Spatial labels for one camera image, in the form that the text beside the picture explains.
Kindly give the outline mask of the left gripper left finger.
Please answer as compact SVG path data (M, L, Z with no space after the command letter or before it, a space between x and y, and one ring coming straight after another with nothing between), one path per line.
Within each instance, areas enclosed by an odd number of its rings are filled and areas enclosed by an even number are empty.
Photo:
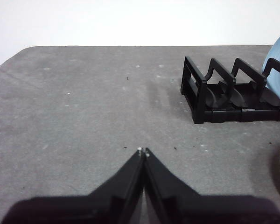
M137 150L93 192L83 196L42 196L15 203L4 224L129 224L138 222L144 154Z

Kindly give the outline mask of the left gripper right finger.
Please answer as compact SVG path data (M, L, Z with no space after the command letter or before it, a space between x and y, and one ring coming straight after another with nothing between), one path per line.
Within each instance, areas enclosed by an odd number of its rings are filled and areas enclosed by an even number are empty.
M280 224L276 205L249 195L201 195L145 148L144 172L150 220L160 224Z

